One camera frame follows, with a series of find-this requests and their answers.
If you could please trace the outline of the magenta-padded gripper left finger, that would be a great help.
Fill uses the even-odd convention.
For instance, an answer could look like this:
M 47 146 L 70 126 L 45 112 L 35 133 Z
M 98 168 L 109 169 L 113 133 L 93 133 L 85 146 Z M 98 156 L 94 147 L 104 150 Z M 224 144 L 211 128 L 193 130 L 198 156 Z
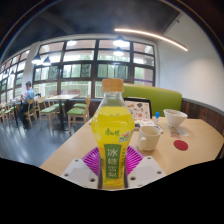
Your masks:
M 100 188 L 100 156 L 97 147 L 83 158 L 75 158 L 63 171 L 61 177 L 84 188 Z

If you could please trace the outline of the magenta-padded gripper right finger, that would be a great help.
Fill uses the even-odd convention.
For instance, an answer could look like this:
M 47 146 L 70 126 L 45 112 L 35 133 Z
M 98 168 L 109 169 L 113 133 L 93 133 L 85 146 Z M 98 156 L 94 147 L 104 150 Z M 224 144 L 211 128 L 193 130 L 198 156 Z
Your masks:
M 166 176 L 152 156 L 143 156 L 131 146 L 126 153 L 125 171 L 127 189 L 143 187 Z

